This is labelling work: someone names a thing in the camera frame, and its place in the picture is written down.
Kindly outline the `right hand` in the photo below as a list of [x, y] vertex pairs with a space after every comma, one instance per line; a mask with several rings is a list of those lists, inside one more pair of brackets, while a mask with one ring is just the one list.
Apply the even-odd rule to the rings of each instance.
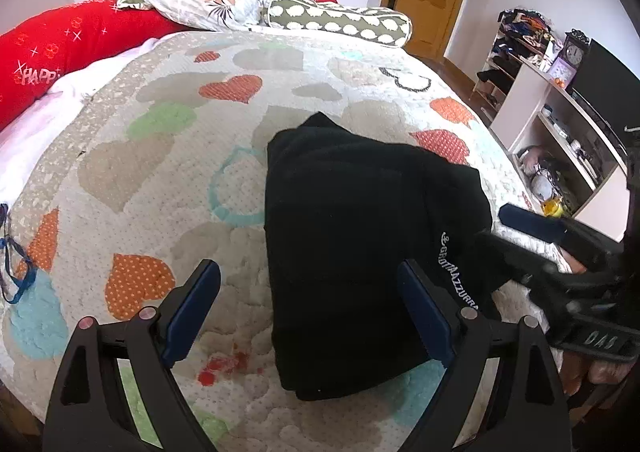
[[594, 360], [583, 354], [564, 351], [560, 371], [564, 394], [577, 394], [582, 382], [593, 385], [616, 385], [622, 382], [636, 364]]

